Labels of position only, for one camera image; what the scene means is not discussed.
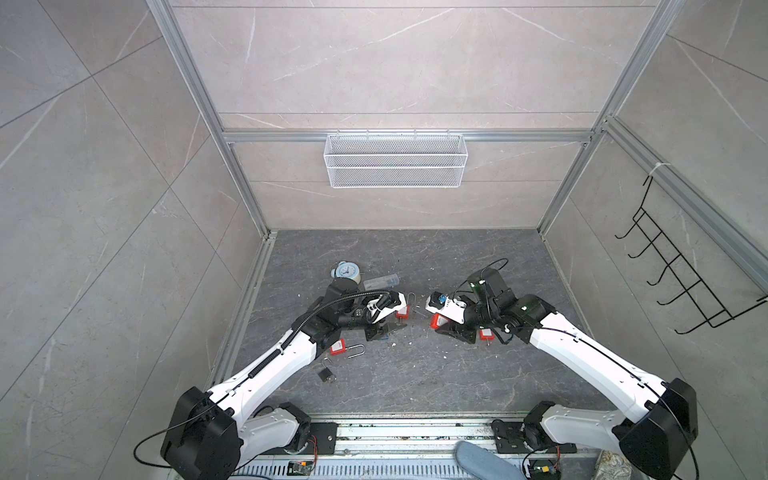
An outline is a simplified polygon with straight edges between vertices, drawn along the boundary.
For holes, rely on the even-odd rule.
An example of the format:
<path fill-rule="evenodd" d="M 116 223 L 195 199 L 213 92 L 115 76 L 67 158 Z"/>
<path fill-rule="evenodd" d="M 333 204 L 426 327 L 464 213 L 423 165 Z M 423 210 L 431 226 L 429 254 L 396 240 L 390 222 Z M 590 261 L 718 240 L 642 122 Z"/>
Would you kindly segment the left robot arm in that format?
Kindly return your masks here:
<path fill-rule="evenodd" d="M 310 417 L 289 402 L 263 413 L 264 401 L 343 331 L 362 329 L 372 339 L 406 305 L 406 295 L 396 290 L 363 291 L 354 280 L 334 279 L 267 352 L 210 389 L 192 387 L 179 397 L 169 426 L 156 434 L 160 468 L 184 479 L 227 479 L 265 452 L 302 452 L 310 442 Z"/>

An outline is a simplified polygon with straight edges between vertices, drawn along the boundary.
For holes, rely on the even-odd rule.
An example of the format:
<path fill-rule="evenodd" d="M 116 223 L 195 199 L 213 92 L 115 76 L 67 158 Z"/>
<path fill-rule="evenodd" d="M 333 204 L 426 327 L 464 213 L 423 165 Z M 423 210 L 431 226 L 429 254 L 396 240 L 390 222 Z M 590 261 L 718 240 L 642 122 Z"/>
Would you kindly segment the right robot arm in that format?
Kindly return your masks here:
<path fill-rule="evenodd" d="M 622 359 L 539 296 L 517 296 L 492 267 L 474 272 L 466 283 L 466 292 L 428 297 L 437 333 L 469 344 L 484 330 L 506 333 L 560 361 L 614 406 L 597 411 L 540 402 L 521 425 L 530 451 L 563 444 L 599 448 L 622 454 L 653 479 L 673 478 L 684 458 L 694 455 L 697 399 L 688 383 L 665 381 Z"/>

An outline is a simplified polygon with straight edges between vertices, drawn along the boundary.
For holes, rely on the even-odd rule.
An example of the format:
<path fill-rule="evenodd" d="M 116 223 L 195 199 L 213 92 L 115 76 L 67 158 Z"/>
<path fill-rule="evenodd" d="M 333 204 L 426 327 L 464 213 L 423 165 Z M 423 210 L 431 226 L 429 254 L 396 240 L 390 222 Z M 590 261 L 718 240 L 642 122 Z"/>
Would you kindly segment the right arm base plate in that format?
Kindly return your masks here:
<path fill-rule="evenodd" d="M 574 454 L 577 452 L 575 444 L 556 444 L 539 427 L 531 427 L 523 422 L 494 419 L 490 426 L 496 452 L 499 454 Z"/>

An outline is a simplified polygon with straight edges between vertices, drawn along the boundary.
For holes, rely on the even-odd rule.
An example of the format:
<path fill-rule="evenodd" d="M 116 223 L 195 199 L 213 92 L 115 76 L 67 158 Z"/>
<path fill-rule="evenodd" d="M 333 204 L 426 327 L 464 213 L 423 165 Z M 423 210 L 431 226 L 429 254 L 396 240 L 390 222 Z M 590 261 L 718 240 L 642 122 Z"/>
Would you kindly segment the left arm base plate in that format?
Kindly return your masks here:
<path fill-rule="evenodd" d="M 333 455 L 336 450 L 339 424 L 335 422 L 311 423 L 300 432 L 299 439 L 287 447 L 273 448 L 265 455 Z"/>

